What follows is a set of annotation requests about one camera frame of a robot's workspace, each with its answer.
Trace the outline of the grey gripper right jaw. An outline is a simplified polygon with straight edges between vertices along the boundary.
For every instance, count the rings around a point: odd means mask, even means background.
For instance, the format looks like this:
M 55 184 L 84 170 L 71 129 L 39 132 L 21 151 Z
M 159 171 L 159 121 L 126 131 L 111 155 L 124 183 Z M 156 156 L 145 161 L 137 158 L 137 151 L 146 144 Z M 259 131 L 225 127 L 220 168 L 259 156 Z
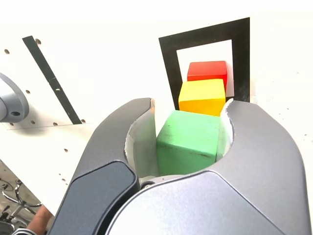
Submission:
M 310 235 L 305 168 L 286 129 L 258 105 L 224 110 L 228 151 L 210 167 L 130 198 L 109 235 Z

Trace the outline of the person's hand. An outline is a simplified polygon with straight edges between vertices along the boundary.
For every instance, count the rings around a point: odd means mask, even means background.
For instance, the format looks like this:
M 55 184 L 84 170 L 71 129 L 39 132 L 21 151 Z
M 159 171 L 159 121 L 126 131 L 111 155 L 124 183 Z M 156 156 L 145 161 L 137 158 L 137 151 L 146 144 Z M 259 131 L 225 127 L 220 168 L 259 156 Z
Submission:
M 27 229 L 33 231 L 37 235 L 43 235 L 52 217 L 53 214 L 44 205 L 42 205 L 32 221 L 28 224 Z

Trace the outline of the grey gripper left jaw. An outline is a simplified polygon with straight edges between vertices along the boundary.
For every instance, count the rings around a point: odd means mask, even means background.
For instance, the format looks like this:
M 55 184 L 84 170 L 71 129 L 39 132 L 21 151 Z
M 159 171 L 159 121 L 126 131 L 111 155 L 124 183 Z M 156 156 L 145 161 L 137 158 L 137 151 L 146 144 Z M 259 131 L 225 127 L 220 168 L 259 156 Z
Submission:
M 95 129 L 49 233 L 105 234 L 140 179 L 158 175 L 154 101 L 131 100 Z

